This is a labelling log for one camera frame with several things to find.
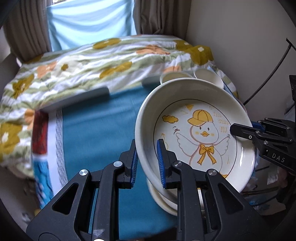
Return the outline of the small white bowl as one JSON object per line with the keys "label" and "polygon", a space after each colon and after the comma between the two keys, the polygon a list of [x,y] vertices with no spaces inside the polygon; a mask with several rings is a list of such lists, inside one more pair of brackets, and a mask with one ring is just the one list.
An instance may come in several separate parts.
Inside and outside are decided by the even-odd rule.
{"label": "small white bowl", "polygon": [[194,76],[197,79],[208,81],[212,84],[215,84],[217,87],[220,87],[221,89],[224,88],[224,82],[223,80],[213,71],[208,69],[197,69],[194,71]]}

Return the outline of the teal patterned tablecloth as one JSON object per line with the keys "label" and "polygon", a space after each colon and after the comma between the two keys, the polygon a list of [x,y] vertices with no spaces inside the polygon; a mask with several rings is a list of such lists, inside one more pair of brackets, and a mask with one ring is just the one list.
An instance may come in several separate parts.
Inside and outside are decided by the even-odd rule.
{"label": "teal patterned tablecloth", "polygon": [[[153,89],[135,87],[35,114],[32,164],[40,207],[80,170],[101,170],[130,148],[139,108]],[[156,204],[138,167],[134,187],[119,192],[120,238],[174,240],[176,226],[177,218]]]}

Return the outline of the brown curtain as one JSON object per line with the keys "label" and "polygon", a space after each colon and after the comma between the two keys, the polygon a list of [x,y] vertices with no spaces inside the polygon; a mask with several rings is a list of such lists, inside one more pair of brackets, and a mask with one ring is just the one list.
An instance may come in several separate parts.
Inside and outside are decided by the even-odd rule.
{"label": "brown curtain", "polygon": [[47,7],[52,1],[18,1],[4,22],[11,52],[21,61],[52,51]]}
{"label": "brown curtain", "polygon": [[133,20],[136,33],[185,39],[191,3],[186,0],[134,1]]}

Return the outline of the cream ribbed bowl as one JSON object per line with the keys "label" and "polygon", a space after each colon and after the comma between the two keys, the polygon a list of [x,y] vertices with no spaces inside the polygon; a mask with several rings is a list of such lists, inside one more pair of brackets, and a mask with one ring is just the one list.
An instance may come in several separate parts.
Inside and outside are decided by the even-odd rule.
{"label": "cream ribbed bowl", "polygon": [[171,71],[171,72],[163,73],[159,78],[159,82],[160,84],[163,84],[168,81],[179,79],[179,78],[193,78],[193,77],[189,73],[186,73],[183,71]]}

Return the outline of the right brown curtain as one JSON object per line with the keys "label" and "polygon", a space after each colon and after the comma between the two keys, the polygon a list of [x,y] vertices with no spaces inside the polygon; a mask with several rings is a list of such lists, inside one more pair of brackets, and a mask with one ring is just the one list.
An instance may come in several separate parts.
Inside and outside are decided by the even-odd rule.
{"label": "right brown curtain", "polygon": [[136,33],[185,39],[191,3],[186,0],[134,1],[133,20]]}

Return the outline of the plain white plate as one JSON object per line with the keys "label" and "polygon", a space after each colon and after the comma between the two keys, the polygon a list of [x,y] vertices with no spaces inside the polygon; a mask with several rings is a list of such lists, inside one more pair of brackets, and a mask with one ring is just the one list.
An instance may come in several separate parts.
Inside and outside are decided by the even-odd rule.
{"label": "plain white plate", "polygon": [[164,197],[162,194],[158,192],[154,188],[154,186],[151,184],[151,182],[147,179],[147,186],[149,189],[149,192],[154,199],[154,201],[158,204],[160,208],[162,208],[167,213],[177,216],[178,215],[178,205],[168,200],[166,197]]}

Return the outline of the floral duvet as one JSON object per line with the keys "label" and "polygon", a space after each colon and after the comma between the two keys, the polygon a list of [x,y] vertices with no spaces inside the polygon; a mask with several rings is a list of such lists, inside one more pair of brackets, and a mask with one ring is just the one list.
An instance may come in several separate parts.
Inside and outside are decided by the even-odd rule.
{"label": "floral duvet", "polygon": [[31,142],[37,109],[106,86],[136,87],[147,77],[211,67],[237,93],[214,63],[211,49],[165,35],[111,38],[70,50],[41,54],[24,63],[1,96],[1,166],[33,178]]}

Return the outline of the light blue window cloth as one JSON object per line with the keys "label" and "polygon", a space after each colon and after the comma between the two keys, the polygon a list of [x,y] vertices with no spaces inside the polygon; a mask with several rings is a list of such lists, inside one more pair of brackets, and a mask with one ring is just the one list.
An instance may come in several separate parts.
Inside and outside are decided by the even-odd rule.
{"label": "light blue window cloth", "polygon": [[63,1],[47,7],[53,51],[136,34],[134,1]]}

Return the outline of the left brown curtain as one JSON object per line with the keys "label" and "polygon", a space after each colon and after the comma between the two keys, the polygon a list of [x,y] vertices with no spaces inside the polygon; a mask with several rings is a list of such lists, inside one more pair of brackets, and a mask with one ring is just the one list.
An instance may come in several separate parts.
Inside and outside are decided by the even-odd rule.
{"label": "left brown curtain", "polygon": [[21,61],[52,51],[47,7],[52,1],[18,1],[4,22],[11,52]]}

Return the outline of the duck pattern deep plate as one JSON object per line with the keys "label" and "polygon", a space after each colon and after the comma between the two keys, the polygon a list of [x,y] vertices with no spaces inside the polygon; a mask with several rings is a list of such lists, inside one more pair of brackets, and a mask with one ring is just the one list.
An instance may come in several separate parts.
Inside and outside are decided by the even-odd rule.
{"label": "duck pattern deep plate", "polygon": [[234,123],[250,126],[241,104],[216,85],[195,78],[171,80],[156,87],[142,103],[135,124],[135,143],[144,173],[168,199],[175,191],[161,183],[157,141],[193,169],[217,170],[242,191],[254,170],[251,141],[231,135]]}

